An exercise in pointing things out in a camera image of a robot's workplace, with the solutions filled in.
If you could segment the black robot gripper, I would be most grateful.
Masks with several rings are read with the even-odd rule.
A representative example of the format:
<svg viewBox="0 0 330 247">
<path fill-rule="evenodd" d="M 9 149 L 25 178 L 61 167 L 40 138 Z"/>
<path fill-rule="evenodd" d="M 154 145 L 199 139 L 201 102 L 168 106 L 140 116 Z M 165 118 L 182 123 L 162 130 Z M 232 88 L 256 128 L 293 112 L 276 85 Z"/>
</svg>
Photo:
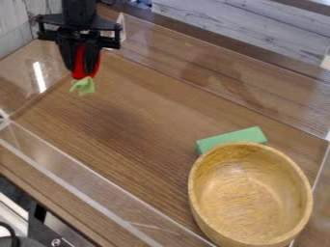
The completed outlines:
<svg viewBox="0 0 330 247">
<path fill-rule="evenodd" d="M 77 46 L 73 41 L 84 42 L 84 72 L 96 71 L 100 49 L 120 48 L 120 42 L 112 37 L 120 26 L 114 21 L 102 18 L 96 11 L 97 0 L 60 0 L 60 14 L 38 14 L 37 36 L 40 40 L 56 41 L 65 68 L 74 68 Z"/>
</svg>

